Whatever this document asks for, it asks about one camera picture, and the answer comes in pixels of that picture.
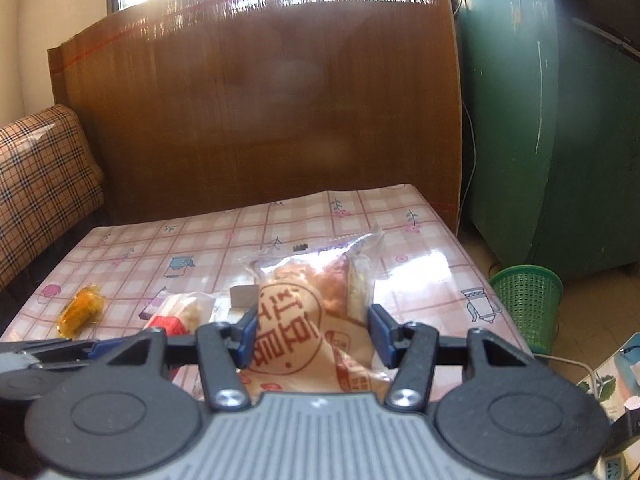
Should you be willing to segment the red bean bread packet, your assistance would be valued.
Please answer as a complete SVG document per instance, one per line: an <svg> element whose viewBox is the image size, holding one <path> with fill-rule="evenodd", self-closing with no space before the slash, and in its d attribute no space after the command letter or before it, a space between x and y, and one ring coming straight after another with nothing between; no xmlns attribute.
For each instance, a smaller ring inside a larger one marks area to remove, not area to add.
<svg viewBox="0 0 640 480"><path fill-rule="evenodd" d="M383 247L380 228L246 258L258 286L250 366L239 375L252 399L267 392L385 396L368 310Z"/></svg>

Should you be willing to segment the orange transparent snack packet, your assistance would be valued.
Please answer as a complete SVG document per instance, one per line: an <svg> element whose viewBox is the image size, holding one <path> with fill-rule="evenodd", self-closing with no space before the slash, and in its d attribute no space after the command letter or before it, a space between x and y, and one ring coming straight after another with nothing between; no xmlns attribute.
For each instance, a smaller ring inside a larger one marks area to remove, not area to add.
<svg viewBox="0 0 640 480"><path fill-rule="evenodd" d="M56 319L56 330L63 338L74 339L103 311L105 300L99 285L90 284L76 292Z"/></svg>

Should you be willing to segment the torn white cardboard box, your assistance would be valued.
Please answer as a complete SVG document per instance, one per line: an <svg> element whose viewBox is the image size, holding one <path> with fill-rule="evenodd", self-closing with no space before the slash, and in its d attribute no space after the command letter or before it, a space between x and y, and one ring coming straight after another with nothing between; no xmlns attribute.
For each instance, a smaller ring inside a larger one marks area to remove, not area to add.
<svg viewBox="0 0 640 480"><path fill-rule="evenodd" d="M257 285L235 285L215 297L210 322L236 323L252 307L257 306Z"/></svg>

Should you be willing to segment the beige wafer packet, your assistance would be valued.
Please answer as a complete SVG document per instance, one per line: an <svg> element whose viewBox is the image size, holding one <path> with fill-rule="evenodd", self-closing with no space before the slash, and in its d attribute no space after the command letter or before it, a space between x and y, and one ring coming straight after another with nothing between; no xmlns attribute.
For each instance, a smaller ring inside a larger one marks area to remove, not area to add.
<svg viewBox="0 0 640 480"><path fill-rule="evenodd" d="M168 336L194 334L212 318L215 301L214 295L205 292L174 294L163 287L145 301L139 318L144 328L162 328Z"/></svg>

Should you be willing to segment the pink checked tablecloth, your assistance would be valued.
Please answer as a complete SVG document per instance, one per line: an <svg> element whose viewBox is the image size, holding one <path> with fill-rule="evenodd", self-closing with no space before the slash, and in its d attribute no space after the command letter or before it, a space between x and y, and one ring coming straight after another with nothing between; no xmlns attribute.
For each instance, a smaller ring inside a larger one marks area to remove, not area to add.
<svg viewBox="0 0 640 480"><path fill-rule="evenodd" d="M373 299L398 322L421 322L444 336L486 328L524 344L486 278L434 208L408 184L326 191L239 209L129 226L85 236L44 279L2 333L5 341L56 336L66 302L86 285L105 300L84 338L129 336L142 311L169 295L200 292L216 321L233 321L236 286L252 286L260 257L281 259L296 246L320 248L340 238L381 232L372 254Z"/></svg>

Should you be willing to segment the green waste basket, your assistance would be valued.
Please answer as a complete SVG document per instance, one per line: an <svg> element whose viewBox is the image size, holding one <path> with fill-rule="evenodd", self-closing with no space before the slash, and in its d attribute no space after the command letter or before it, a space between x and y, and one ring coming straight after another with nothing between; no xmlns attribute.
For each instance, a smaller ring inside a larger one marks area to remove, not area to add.
<svg viewBox="0 0 640 480"><path fill-rule="evenodd" d="M533 264L509 266L489 284L506 307L531 352L552 351L564 286L551 270Z"/></svg>

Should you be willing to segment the plaid sofa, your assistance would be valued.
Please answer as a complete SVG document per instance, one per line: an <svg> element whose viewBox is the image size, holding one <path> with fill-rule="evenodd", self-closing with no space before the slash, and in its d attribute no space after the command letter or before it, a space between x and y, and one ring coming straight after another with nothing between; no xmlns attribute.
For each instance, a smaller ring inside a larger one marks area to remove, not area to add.
<svg viewBox="0 0 640 480"><path fill-rule="evenodd" d="M56 104L1 129L1 286L104 204L78 116Z"/></svg>

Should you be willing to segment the brown wooden board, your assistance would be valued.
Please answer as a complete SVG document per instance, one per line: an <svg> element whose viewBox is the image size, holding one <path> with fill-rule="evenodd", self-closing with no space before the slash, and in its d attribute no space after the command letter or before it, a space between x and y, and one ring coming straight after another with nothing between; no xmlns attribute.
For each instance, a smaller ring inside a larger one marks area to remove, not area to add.
<svg viewBox="0 0 640 480"><path fill-rule="evenodd" d="M458 222L450 0L151 0L48 57L118 223L403 183Z"/></svg>

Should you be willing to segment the green cabinet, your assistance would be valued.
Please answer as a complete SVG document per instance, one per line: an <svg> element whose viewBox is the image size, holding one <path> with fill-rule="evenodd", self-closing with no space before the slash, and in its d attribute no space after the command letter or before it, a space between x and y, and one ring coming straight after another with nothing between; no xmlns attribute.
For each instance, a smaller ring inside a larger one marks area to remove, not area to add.
<svg viewBox="0 0 640 480"><path fill-rule="evenodd" d="M639 0L454 0L470 219L506 266L639 261Z"/></svg>

